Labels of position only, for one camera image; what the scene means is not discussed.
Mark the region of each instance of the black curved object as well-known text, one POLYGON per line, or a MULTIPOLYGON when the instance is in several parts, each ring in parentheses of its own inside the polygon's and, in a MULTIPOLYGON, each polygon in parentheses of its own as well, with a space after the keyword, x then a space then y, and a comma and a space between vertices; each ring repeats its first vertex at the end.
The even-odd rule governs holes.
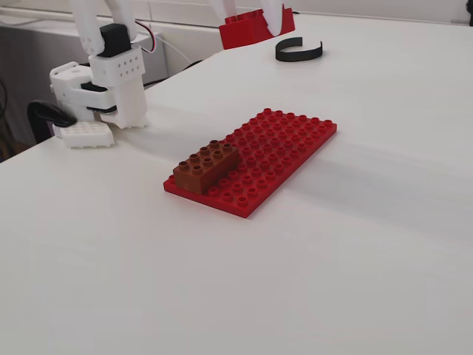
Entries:
POLYGON ((276 45, 276 59, 278 61, 310 61, 312 59, 321 57, 324 54, 322 42, 320 47, 314 50, 301 50, 299 52, 283 52, 286 48, 302 47, 302 37, 292 37, 280 41, 276 45))

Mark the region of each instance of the white table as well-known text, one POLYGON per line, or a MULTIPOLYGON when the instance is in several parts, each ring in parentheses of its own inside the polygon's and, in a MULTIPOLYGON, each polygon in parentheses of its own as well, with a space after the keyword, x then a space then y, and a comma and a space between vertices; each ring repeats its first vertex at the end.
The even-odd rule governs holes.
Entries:
POLYGON ((0 354, 470 354, 473 32, 297 16, 147 91, 111 149, 0 165, 0 354), (165 193, 265 107, 338 134, 247 220, 165 193))

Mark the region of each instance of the white wall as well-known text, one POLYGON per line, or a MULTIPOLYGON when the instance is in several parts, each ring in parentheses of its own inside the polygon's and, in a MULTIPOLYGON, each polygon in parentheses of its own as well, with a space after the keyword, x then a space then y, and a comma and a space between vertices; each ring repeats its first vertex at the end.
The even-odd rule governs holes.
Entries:
MULTIPOLYGON (((101 14, 108 14, 98 0, 101 14)), ((135 15, 141 19, 217 26, 208 0, 134 0, 135 15)), ((467 23, 466 0, 285 0, 294 10, 311 13, 337 13, 352 16, 404 18, 421 21, 467 23)), ((259 0, 236 0, 240 11, 261 7, 259 0)), ((14 7, 69 11, 68 0, 17 0, 14 7)))

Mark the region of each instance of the red lego brick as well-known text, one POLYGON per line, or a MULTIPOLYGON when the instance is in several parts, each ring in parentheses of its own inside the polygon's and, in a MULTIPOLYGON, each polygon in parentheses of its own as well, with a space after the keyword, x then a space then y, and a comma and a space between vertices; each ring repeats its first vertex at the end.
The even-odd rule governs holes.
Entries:
MULTIPOLYGON (((225 24, 219 27, 223 48, 244 47, 273 38, 268 30, 268 24, 263 17, 263 10, 251 11, 225 19, 225 24)), ((292 32, 294 17, 292 9, 282 10, 282 30, 279 35, 292 32)))
POLYGON ((332 121, 265 109, 220 141, 238 147, 237 169, 204 195, 180 189, 170 176, 167 192, 248 217, 337 130, 332 121))

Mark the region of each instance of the red baseplate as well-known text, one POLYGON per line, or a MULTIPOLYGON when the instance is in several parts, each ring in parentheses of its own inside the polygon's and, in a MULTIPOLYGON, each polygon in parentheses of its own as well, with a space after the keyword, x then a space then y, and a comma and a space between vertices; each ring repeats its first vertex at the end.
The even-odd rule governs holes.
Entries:
POLYGON ((337 130, 332 121, 265 109, 221 143, 239 148, 239 165, 204 195, 180 189, 171 175, 164 189, 198 203, 248 217, 337 130))

